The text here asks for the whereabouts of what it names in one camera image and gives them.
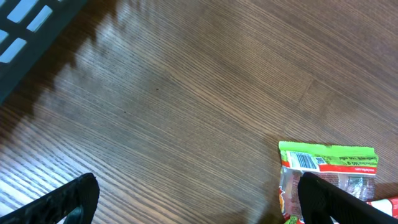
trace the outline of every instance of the white barcode label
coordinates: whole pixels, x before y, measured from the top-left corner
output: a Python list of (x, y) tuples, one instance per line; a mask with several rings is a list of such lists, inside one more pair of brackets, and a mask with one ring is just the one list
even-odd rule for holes
[(324, 160), (322, 157), (316, 157), (315, 159), (317, 160), (317, 164), (318, 164), (318, 165), (325, 165), (325, 164), (327, 164), (327, 163), (325, 162), (325, 160)]
[(287, 151), (287, 157), (292, 169), (319, 172), (318, 164), (311, 154)]

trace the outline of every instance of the plastic candy bag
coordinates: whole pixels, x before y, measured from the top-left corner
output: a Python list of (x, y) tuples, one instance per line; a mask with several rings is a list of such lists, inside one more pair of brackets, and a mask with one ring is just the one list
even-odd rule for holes
[(304, 172), (312, 172), (363, 201), (373, 199), (379, 160), (373, 148), (281, 141), (279, 150), (279, 202), (287, 223), (304, 223), (297, 193)]

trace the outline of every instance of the brown wooden surface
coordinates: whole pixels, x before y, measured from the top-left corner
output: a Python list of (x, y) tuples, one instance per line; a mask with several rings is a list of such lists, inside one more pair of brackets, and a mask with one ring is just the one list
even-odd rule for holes
[(398, 195), (398, 3), (90, 1), (0, 109), (0, 215), (85, 172), (95, 223), (282, 223), (277, 142)]

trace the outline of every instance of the barcode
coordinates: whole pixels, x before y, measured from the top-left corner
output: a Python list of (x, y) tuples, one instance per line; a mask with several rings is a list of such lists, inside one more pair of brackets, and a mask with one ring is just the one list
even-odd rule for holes
[(317, 163), (320, 164), (320, 165), (327, 164), (327, 163), (323, 160), (322, 157), (316, 157), (315, 159), (317, 160)]
[(311, 154), (290, 152), (290, 161), (292, 162), (292, 167), (294, 168), (317, 169), (317, 166), (312, 160)]

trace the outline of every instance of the rectangular slot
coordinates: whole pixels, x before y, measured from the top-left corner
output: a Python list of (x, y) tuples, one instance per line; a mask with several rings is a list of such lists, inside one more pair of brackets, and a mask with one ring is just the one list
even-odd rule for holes
[(0, 62), (9, 63), (13, 58), (22, 50), (25, 46), (26, 40), (17, 38), (13, 43), (7, 48), (6, 51), (0, 56)]
[(7, 38), (8, 33), (4, 30), (0, 30), (0, 44), (2, 41), (4, 41), (5, 38)]
[(21, 0), (10, 14), (8, 14), (7, 19), (16, 23), (22, 21), (33, 6), (35, 6), (37, 1), (38, 0)]
[(44, 6), (42, 10), (38, 13), (38, 15), (30, 22), (30, 24), (26, 27), (32, 32), (36, 32), (40, 26), (47, 20), (47, 18), (51, 15), (52, 9), (48, 6)]

